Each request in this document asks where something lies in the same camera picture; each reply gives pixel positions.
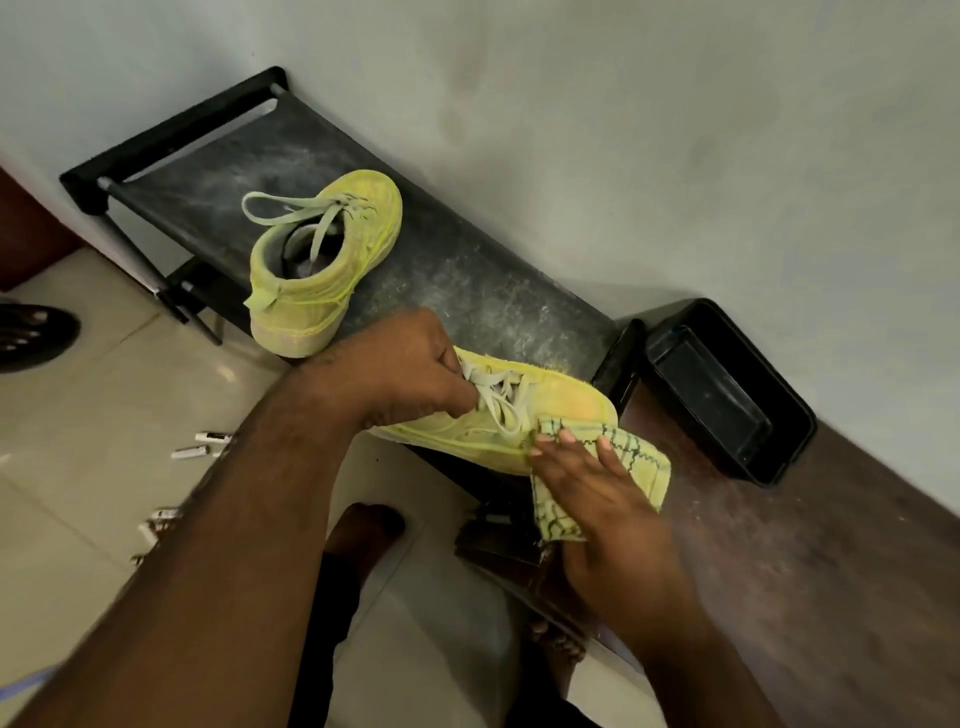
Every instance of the floor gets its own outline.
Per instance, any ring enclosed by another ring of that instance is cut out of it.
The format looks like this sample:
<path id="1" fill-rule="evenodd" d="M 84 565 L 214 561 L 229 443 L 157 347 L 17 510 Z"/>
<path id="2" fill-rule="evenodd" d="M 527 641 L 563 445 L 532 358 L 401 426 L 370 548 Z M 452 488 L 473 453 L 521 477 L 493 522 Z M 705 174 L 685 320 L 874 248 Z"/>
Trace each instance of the floor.
<path id="1" fill-rule="evenodd" d="M 63 357 L 0 376 L 0 686 L 67 656 L 131 575 L 137 524 L 210 464 L 171 450 L 236 428 L 286 368 L 229 325 L 212 347 L 89 249 L 12 295 L 71 310 L 84 329 Z M 411 527 L 338 652 L 328 725 L 498 725 L 516 680 L 513 610 L 452 555 L 471 498 L 407 449 L 361 435 L 333 516 L 355 500 L 392 503 Z M 0 701 L 0 725 L 30 694 Z M 608 728 L 662 725 L 649 684 L 602 650 L 578 668 L 571 699 Z"/>

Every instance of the black slipper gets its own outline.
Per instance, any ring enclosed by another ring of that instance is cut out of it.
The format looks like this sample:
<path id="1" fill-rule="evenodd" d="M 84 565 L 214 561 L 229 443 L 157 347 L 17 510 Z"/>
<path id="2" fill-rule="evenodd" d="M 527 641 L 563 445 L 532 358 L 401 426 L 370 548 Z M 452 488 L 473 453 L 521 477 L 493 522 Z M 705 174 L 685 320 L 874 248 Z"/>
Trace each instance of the black slipper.
<path id="1" fill-rule="evenodd" d="M 43 305 L 0 303 L 0 374 L 22 372 L 60 356 L 80 335 L 72 313 Z"/>

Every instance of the patterned cloth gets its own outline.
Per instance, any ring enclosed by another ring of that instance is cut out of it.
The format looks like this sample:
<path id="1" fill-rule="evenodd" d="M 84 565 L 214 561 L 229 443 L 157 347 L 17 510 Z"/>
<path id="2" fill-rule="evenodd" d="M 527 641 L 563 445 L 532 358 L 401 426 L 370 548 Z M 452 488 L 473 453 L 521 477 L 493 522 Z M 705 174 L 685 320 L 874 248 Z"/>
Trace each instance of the patterned cloth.
<path id="1" fill-rule="evenodd" d="M 556 435 L 564 427 L 573 432 L 594 456 L 597 453 L 597 438 L 601 435 L 609 437 L 613 451 L 630 472 L 637 488 L 643 491 L 654 508 L 660 510 L 670 483 L 670 461 L 666 455 L 625 429 L 552 417 L 541 417 L 538 420 L 538 431 L 547 435 Z M 553 499 L 543 481 L 535 475 L 531 475 L 530 480 L 533 486 L 534 516 L 543 540 L 583 541 L 584 533 L 580 526 Z"/>

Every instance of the sneaker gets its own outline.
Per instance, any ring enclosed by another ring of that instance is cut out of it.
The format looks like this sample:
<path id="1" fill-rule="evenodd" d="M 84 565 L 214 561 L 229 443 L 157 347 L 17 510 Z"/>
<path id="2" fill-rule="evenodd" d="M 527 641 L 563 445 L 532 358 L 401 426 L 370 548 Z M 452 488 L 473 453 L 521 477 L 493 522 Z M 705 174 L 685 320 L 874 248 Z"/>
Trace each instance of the sneaker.
<path id="1" fill-rule="evenodd" d="M 540 417 L 616 427 L 616 409 L 589 384 L 530 364 L 457 349 L 464 378 L 477 388 L 477 408 L 374 427 L 386 440 L 448 452 L 500 473 L 530 474 L 527 451 Z"/>
<path id="2" fill-rule="evenodd" d="M 287 214 L 258 217 L 253 199 L 281 203 Z M 383 260 L 400 231 L 403 203 L 393 180 L 360 169 L 311 198 L 251 192 L 248 218 L 270 229 L 250 256 L 250 328 L 260 346 L 302 358 L 330 343 L 357 282 Z M 308 220 L 318 222 L 304 225 Z M 343 243 L 332 235 L 343 235 Z"/>

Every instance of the white shoelace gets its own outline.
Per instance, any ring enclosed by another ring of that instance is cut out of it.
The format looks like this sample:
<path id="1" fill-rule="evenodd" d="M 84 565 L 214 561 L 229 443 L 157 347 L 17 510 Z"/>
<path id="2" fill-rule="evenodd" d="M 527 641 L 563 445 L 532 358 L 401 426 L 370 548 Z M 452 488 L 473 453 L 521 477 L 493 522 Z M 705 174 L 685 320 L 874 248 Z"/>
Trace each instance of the white shoelace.
<path id="1" fill-rule="evenodd" d="M 249 200 L 273 200 L 274 202 L 283 203 L 290 212 L 285 215 L 278 215 L 277 217 L 259 217 L 247 209 L 247 202 Z M 296 206 L 299 209 L 291 209 L 290 206 Z M 357 197 L 349 193 L 332 195 L 330 197 L 278 197 L 277 195 L 268 195 L 266 192 L 248 192 L 243 196 L 240 207 L 243 208 L 244 214 L 247 215 L 249 220 L 268 228 L 274 225 L 299 223 L 303 220 L 309 220 L 310 218 L 319 216 L 320 222 L 297 228 L 283 245 L 284 260 L 293 260 L 300 251 L 299 243 L 301 240 L 312 232 L 313 242 L 310 244 L 311 267 L 320 256 L 320 246 L 324 243 L 324 236 L 328 232 L 336 231 L 336 226 L 333 221 L 338 214 L 343 212 L 352 217 L 355 212 L 372 208 L 365 198 Z"/>
<path id="2" fill-rule="evenodd" d="M 481 372 L 474 365 L 461 361 L 464 379 L 477 388 L 477 393 L 493 416 L 497 428 L 512 437 L 521 430 L 529 429 L 527 396 L 530 380 L 512 369 L 498 375 Z"/>

